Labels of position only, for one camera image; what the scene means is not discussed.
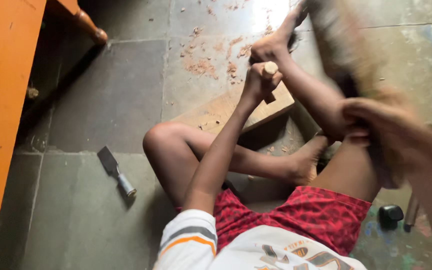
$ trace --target foot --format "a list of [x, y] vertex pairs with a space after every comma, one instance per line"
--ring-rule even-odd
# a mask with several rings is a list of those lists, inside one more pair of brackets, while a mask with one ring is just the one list
[[284, 19], [281, 26], [271, 35], [256, 41], [251, 47], [251, 57], [256, 61], [273, 61], [277, 64], [280, 53], [288, 53], [288, 44], [294, 28], [301, 25], [308, 15], [305, 10], [305, 0], [300, 1]]
[[317, 134], [296, 153], [288, 156], [285, 161], [288, 168], [285, 180], [295, 186], [308, 185], [317, 176], [316, 165], [319, 156], [331, 144], [328, 137]]

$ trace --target wooden leg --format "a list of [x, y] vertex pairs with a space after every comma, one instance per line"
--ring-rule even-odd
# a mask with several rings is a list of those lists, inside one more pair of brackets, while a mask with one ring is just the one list
[[93, 39], [94, 43], [97, 45], [104, 45], [108, 41], [108, 35], [104, 32], [103, 29], [97, 28], [91, 18], [82, 10], [78, 9], [76, 14], [74, 15], [77, 24], [81, 27], [86, 33], [88, 33]]

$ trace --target tile floor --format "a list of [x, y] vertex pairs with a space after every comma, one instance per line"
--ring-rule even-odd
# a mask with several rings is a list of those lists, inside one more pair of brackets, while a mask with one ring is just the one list
[[[381, 57], [385, 80], [407, 91], [432, 122], [432, 0], [350, 2], [365, 19], [363, 31]], [[0, 269], [151, 268], [162, 229], [175, 213], [143, 153], [145, 132], [231, 88], [229, 61], [244, 79], [247, 58], [237, 57], [240, 48], [259, 39], [268, 26], [277, 28], [297, 0], [79, 3], [110, 41], [95, 50], [84, 34], [45, 14], [30, 82], [43, 96], [56, 92], [57, 98], [18, 136], [0, 213]], [[195, 27], [201, 30], [198, 37], [190, 36]], [[297, 31], [293, 59], [330, 83], [309, 19]], [[239, 37], [242, 41], [230, 47]], [[186, 69], [191, 61], [208, 57], [213, 74]], [[296, 105], [240, 142], [261, 152], [275, 146], [274, 155], [288, 155], [314, 128]], [[267, 130], [273, 132], [261, 139]], [[95, 155], [104, 145], [117, 153], [121, 170], [138, 189], [133, 205], [121, 200], [116, 182]], [[283, 145], [290, 145], [290, 151], [282, 152]], [[266, 179], [228, 177], [245, 201], [252, 201], [251, 193], [261, 187], [279, 195], [289, 192]], [[410, 194], [408, 186], [381, 191], [352, 257], [369, 269], [432, 269], [432, 235], [423, 213], [411, 233], [401, 226], [385, 232], [376, 222], [380, 205], [405, 210]], [[267, 195], [252, 207], [264, 211], [278, 203]]]

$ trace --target boy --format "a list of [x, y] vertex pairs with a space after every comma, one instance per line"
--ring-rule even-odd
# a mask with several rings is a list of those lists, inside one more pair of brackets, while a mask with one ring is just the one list
[[[401, 168], [432, 226], [432, 183], [426, 181], [432, 178], [432, 131], [395, 94], [384, 92], [394, 97], [393, 107], [366, 99], [346, 101], [305, 73], [287, 49], [304, 17], [298, 6], [273, 35], [253, 45], [252, 57], [275, 62], [281, 73], [266, 80], [264, 64], [254, 64], [235, 111], [217, 136], [175, 122], [147, 132], [144, 151], [181, 211], [163, 232], [155, 269], [365, 269], [346, 256], [381, 184], [366, 151], [367, 131], [346, 131], [355, 117], [368, 121], [385, 144], [399, 151]], [[316, 135], [290, 156], [266, 156], [236, 145], [249, 115], [281, 80], [325, 134], [343, 140], [317, 176], [315, 162], [329, 144], [326, 136]], [[282, 206], [255, 213], [229, 189], [221, 190], [228, 171], [297, 187]]]

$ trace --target knee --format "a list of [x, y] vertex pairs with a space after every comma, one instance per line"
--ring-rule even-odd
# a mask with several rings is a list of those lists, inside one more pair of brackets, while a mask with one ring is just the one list
[[183, 124], [164, 122], [153, 126], [142, 139], [142, 148], [146, 155], [156, 147], [180, 137]]

